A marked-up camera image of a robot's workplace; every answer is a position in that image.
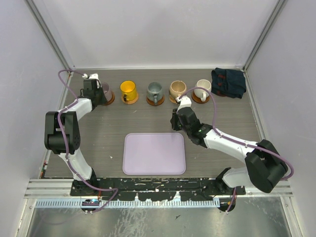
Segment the clear purple glass mug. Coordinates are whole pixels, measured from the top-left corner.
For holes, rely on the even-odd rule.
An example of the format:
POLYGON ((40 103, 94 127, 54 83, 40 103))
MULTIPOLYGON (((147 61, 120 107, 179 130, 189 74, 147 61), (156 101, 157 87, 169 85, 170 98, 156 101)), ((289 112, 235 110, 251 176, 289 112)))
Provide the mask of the clear purple glass mug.
POLYGON ((103 89, 106 100, 110 101, 112 99, 112 91, 109 85, 106 82, 102 82, 101 85, 102 85, 102 89, 103 89))

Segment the wooden coaster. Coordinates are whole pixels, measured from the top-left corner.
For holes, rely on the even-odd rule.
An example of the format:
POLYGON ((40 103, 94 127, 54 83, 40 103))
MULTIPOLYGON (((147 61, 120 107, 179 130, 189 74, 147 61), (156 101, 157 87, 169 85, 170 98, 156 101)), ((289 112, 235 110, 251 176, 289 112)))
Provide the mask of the wooden coaster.
POLYGON ((209 101, 209 99, 210 99, 209 94, 207 93, 206 95, 207 95, 207 97, 206 97, 205 101, 202 101, 199 97, 197 97, 197 96, 195 95, 195 92, 193 91, 193 92, 192 92, 192 99, 193 99, 196 103, 205 104, 205 103, 207 103, 207 102, 209 101))
POLYGON ((114 100, 115 100, 115 94, 114 94, 113 91, 111 92, 111 95, 112 95, 111 99, 110 99, 109 101, 107 101, 107 102, 104 104, 104 106, 108 106, 108 105, 110 105, 110 104, 112 104, 112 103, 114 102, 114 100))
POLYGON ((146 97, 146 101, 149 105, 151 106, 159 106, 164 102, 165 96, 163 96, 160 100, 157 101, 157 103, 155 104, 154 101, 150 100, 148 97, 146 97))

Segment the woven rattan coaster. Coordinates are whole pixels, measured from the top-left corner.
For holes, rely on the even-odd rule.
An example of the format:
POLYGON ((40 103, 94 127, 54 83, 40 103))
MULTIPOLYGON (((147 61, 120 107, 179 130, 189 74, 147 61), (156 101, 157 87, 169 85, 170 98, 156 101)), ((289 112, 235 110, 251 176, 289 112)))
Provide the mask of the woven rattan coaster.
POLYGON ((182 95, 176 95, 176 96, 172 96, 172 95, 170 95, 169 96, 169 100, 172 102, 172 103, 174 103, 174 104, 179 104, 180 103, 180 101, 182 100, 182 95))
POLYGON ((121 96, 121 100, 123 103, 131 105, 137 102, 137 100, 139 99, 139 94, 137 93, 135 96, 129 96, 127 94, 124 94, 121 96))

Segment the white ceramic mug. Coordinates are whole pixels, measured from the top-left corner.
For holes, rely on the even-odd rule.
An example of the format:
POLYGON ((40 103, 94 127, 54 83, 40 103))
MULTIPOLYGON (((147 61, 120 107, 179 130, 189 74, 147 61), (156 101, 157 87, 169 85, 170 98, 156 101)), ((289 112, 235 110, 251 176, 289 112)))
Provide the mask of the white ceramic mug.
POLYGON ((211 91, 211 82, 206 79, 200 79, 196 82, 196 89, 194 90, 195 95, 199 97, 202 101, 205 101, 207 93, 211 91))

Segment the beige ceramic mug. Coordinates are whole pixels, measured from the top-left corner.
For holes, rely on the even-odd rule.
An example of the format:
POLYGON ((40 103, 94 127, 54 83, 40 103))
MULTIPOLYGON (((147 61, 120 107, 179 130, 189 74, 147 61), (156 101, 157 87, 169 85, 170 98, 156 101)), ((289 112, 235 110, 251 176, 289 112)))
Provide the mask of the beige ceramic mug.
POLYGON ((187 86, 183 81, 176 80, 173 81, 169 87, 169 95, 176 96, 182 95, 187 91, 187 86))

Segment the yellow glass mug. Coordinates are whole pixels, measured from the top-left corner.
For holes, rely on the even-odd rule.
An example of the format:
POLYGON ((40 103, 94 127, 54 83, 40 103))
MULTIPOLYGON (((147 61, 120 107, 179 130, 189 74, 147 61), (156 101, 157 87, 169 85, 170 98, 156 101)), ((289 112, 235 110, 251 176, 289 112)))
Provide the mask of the yellow glass mug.
POLYGON ((121 95, 127 94, 129 96, 135 96, 137 94, 136 84, 131 80, 126 80, 120 85, 121 95))

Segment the grey green ceramic mug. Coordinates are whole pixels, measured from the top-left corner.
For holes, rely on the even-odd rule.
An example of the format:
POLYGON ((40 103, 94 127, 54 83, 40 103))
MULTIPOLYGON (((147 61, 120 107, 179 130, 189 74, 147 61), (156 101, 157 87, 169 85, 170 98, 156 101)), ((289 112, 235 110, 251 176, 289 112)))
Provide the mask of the grey green ceramic mug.
POLYGON ((158 82, 150 83, 147 87, 147 99, 153 102, 154 105, 157 105, 158 101, 160 101, 162 98, 163 90, 161 84, 158 82))

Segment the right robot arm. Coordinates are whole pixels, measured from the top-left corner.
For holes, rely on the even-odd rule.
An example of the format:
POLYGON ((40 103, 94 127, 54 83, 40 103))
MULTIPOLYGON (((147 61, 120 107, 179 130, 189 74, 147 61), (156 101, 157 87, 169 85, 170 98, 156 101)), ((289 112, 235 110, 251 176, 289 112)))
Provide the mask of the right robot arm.
POLYGON ((242 168, 225 168, 215 179, 217 190, 228 194, 236 187, 254 186, 270 193, 288 172, 288 166, 268 140, 249 142, 201 123, 190 107, 173 109, 172 129, 184 131, 198 146, 226 153, 245 164, 242 168))

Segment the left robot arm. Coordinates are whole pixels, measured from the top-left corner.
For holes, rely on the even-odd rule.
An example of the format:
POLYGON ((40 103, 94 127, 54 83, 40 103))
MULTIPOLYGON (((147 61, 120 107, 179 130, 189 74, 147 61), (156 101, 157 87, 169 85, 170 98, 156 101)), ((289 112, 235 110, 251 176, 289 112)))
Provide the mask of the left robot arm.
POLYGON ((84 79, 80 96, 65 108, 45 115, 44 145, 64 160, 74 177, 74 186, 88 196, 99 188, 96 174, 80 150, 79 120, 97 106, 107 103, 104 90, 96 78, 84 79))

